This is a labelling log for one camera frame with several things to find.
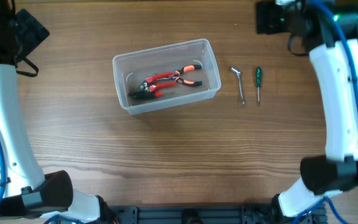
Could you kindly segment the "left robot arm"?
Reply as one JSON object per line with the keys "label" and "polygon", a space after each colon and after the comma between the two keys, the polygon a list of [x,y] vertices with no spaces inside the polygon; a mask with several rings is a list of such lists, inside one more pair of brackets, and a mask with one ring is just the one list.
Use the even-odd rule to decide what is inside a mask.
{"label": "left robot arm", "polygon": [[0,220],[44,218],[47,223],[119,223],[98,195],[73,188],[64,170],[45,174],[29,143],[22,117],[17,66],[49,31],[14,1],[0,1]]}

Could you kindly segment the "silver socket wrench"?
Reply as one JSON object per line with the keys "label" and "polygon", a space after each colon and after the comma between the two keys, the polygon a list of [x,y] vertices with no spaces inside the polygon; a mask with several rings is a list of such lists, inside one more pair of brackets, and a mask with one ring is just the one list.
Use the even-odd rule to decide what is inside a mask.
{"label": "silver socket wrench", "polygon": [[241,106],[245,106],[246,101],[245,101],[245,98],[244,98],[244,91],[243,91],[243,88],[242,88],[242,73],[241,73],[241,71],[239,69],[237,69],[235,67],[231,67],[231,71],[236,74],[236,77],[237,77],[238,82],[239,82],[239,92],[240,92],[240,96],[241,96]]}

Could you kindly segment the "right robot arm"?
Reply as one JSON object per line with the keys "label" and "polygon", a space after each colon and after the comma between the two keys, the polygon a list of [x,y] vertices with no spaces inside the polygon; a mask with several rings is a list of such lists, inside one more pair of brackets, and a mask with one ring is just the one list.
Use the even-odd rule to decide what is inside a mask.
{"label": "right robot arm", "polygon": [[259,1],[256,32],[299,37],[318,78],[326,123],[322,156],[272,199],[272,223],[322,223],[317,211],[358,187],[358,6],[334,1]]}

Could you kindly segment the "orange black needle-nose pliers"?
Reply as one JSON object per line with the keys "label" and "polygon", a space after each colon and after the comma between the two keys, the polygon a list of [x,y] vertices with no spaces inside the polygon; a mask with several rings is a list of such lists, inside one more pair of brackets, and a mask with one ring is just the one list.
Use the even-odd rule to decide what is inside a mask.
{"label": "orange black needle-nose pliers", "polygon": [[203,67],[201,65],[187,65],[178,70],[175,70],[171,75],[168,76],[168,79],[175,81],[178,84],[196,87],[203,84],[200,80],[195,80],[191,75],[194,74],[197,70],[201,70]]}

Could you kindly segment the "black red handled screwdriver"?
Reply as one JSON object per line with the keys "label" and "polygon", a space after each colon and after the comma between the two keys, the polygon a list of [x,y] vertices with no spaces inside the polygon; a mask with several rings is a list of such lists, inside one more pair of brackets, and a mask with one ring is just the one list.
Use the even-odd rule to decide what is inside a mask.
{"label": "black red handled screwdriver", "polygon": [[133,99],[135,100],[152,100],[156,98],[160,98],[163,96],[173,96],[175,92],[148,92],[148,91],[140,91],[132,94]]}

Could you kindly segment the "green handled screwdriver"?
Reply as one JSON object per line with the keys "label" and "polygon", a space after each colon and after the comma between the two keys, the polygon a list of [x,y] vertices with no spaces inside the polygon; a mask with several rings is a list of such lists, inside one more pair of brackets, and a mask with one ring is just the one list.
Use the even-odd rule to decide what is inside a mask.
{"label": "green handled screwdriver", "polygon": [[257,103],[260,104],[260,87],[262,85],[262,69],[257,67],[255,70],[255,80],[257,87]]}

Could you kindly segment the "red handled snips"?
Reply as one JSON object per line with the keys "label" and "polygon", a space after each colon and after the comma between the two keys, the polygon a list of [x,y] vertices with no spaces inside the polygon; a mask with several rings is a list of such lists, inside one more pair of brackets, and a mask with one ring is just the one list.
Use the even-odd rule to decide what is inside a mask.
{"label": "red handled snips", "polygon": [[176,86],[177,83],[175,81],[168,79],[168,76],[172,73],[173,72],[159,73],[145,78],[137,87],[129,92],[129,95],[132,96],[133,93],[140,91],[160,92],[163,88]]}

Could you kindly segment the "clear plastic container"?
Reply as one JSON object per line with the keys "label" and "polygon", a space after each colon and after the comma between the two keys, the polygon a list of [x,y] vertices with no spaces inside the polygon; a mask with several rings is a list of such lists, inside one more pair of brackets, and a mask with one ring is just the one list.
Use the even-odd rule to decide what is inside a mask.
{"label": "clear plastic container", "polygon": [[120,105],[131,115],[208,100],[221,88],[207,39],[120,54],[112,68]]}

